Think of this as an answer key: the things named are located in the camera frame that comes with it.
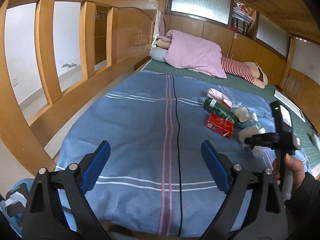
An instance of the black cable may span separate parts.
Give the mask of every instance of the black cable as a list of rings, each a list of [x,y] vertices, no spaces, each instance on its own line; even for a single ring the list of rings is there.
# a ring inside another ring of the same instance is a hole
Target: black cable
[[[176,90],[174,88],[174,77],[172,76],[173,79],[173,91],[174,91],[174,97],[176,98],[176,117],[177,117],[177,122],[178,122],[178,135],[177,135],[177,148],[178,148],[178,167],[179,167],[179,190],[180,190],[180,227],[179,227],[179,233],[178,237],[181,235],[181,230],[182,230],[182,220],[183,220],[183,209],[182,209],[182,184],[181,184],[181,165],[180,165],[180,148],[179,148],[179,135],[180,135],[180,122],[178,119],[178,110],[177,110],[177,105],[178,105],[178,99],[176,96]]]

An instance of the peeling paint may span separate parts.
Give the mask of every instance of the peeling paint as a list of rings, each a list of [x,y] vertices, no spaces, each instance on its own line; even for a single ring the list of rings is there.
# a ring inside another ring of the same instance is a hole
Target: peeling paint
[[[71,63],[71,64],[65,63],[62,67],[72,68],[72,67],[78,67],[78,66],[80,66],[80,65],[78,65],[76,63]]]

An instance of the ribbed glass panel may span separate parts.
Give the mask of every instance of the ribbed glass panel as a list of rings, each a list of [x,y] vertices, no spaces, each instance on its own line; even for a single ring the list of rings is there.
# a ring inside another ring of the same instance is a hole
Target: ribbed glass panel
[[[172,0],[171,11],[193,14],[228,24],[230,0]]]
[[[257,38],[287,57],[290,36],[262,14],[259,15]]]

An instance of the metal screw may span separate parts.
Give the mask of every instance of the metal screw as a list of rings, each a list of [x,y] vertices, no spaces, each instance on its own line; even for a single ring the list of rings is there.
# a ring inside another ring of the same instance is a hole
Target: metal screw
[[[265,171],[266,174],[268,174],[268,175],[272,174],[272,169],[270,169],[270,168],[266,168],[264,171]]]
[[[233,168],[234,168],[236,171],[242,170],[242,166],[241,166],[239,163],[236,163],[235,165],[233,165]]]
[[[69,169],[72,170],[72,171],[74,171],[76,168],[78,168],[78,164],[76,164],[76,163],[71,163],[69,165]]]
[[[41,168],[41,169],[39,169],[39,174],[44,174],[45,172],[46,172],[46,169],[45,168]]]

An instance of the blue bed sheet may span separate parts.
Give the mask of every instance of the blue bed sheet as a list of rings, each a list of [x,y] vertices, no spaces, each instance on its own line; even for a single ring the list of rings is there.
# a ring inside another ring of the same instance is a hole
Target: blue bed sheet
[[[203,103],[209,88],[224,93],[235,106],[255,111],[266,132],[275,131],[268,102],[259,96],[142,71],[128,77],[76,121],[63,141],[56,169],[79,163],[107,140],[110,158],[93,190],[85,195],[97,218],[135,231],[170,236],[177,236],[182,226],[182,237],[201,236],[225,198],[201,157],[201,143],[210,140],[219,153],[250,171],[271,168],[275,158],[270,149],[265,149],[263,158],[242,149],[239,128],[227,139],[205,127],[209,114]],[[304,151],[296,155],[308,170]],[[247,191],[233,229],[241,226],[250,197]],[[68,207],[64,192],[60,192],[60,198]]]

